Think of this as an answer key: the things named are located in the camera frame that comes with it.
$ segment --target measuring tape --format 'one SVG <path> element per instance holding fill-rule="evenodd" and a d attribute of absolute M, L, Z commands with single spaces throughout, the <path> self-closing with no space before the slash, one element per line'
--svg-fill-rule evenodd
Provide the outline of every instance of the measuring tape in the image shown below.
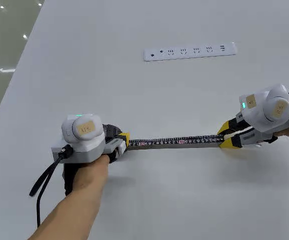
<path fill-rule="evenodd" d="M 133 139 L 129 140 L 128 150 L 217 148 L 224 140 L 223 135 Z"/>

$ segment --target electrical outlet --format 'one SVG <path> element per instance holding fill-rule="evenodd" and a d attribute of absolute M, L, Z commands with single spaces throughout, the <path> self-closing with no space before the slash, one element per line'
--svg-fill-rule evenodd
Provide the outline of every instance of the electrical outlet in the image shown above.
<path fill-rule="evenodd" d="M 145 61 L 159 61 L 171 59 L 217 57 L 236 54 L 236 45 L 234 42 L 230 42 L 226 44 L 205 44 L 145 49 L 143 51 L 143 59 Z"/>

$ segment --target power cord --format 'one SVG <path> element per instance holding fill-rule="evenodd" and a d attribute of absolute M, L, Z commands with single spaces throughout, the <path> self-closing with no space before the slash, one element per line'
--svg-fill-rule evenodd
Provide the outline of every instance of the power cord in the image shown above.
<path fill-rule="evenodd" d="M 58 158 L 56 161 L 54 161 L 43 173 L 42 175 L 38 178 L 38 180 L 35 182 L 35 184 L 33 185 L 29 196 L 33 197 L 34 195 L 36 195 L 36 193 L 38 192 L 39 188 L 41 187 L 41 185 L 43 184 L 38 198 L 36 200 L 36 225 L 37 228 L 40 226 L 41 222 L 40 222 L 40 201 L 41 198 L 47 188 L 47 185 L 51 179 L 51 176 L 53 175 L 57 165 L 60 163 L 61 160 L 63 159 L 67 159 L 69 157 L 71 157 L 71 155 L 74 153 L 74 149 L 67 144 L 66 146 L 64 146 L 61 151 L 58 153 Z"/>

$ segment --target gray floor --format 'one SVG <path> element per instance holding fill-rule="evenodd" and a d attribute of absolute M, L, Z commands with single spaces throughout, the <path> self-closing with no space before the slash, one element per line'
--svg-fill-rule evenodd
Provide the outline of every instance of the gray floor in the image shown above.
<path fill-rule="evenodd" d="M 44 0 L 0 0 L 0 102 Z"/>

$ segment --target white table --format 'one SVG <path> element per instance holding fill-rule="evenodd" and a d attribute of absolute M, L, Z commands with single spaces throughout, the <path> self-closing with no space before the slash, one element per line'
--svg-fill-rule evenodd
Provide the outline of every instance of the white table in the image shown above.
<path fill-rule="evenodd" d="M 145 48 L 238 55 L 143 62 Z M 49 0 L 0 106 L 0 240 L 36 227 L 32 184 L 67 114 L 132 138 L 216 133 L 239 95 L 289 88 L 289 1 Z M 64 197 L 59 167 L 42 219 Z M 109 168 L 95 240 L 289 240 L 289 138 L 260 149 L 132 151 Z"/>

